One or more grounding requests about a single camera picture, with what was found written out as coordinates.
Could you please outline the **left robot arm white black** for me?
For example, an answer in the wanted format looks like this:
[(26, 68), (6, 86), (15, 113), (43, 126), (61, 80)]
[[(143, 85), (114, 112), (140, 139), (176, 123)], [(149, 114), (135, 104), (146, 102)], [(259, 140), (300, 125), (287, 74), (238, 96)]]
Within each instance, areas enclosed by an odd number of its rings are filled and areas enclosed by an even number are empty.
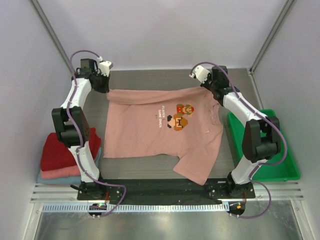
[(106, 195), (106, 187), (100, 184), (101, 173), (92, 156), (89, 140), (90, 126), (83, 107), (91, 91), (109, 91), (110, 72), (113, 63), (84, 58), (71, 78), (71, 88), (63, 104), (51, 111), (55, 133), (75, 159), (80, 171), (79, 186), (71, 187), (78, 191), (78, 200), (100, 200)]

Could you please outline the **pink t shirt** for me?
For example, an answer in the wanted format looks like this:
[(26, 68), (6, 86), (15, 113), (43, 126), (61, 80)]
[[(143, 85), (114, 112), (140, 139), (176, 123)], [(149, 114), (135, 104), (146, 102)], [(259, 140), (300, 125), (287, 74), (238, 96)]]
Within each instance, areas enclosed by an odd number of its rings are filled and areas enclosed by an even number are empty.
[(174, 172), (204, 185), (217, 160), (223, 124), (220, 104), (203, 87), (107, 93), (103, 156), (178, 157)]

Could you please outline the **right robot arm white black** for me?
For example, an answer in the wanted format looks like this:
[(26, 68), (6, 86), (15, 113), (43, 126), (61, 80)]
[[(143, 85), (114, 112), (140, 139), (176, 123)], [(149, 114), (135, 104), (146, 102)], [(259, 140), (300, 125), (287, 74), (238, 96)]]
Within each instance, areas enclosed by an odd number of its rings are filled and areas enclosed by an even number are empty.
[(244, 126), (243, 156), (235, 169), (228, 174), (225, 185), (229, 197), (240, 198), (258, 169), (281, 151), (280, 122), (276, 117), (267, 117), (243, 97), (230, 83), (225, 66), (213, 65), (211, 70), (208, 70), (198, 65), (191, 75)]

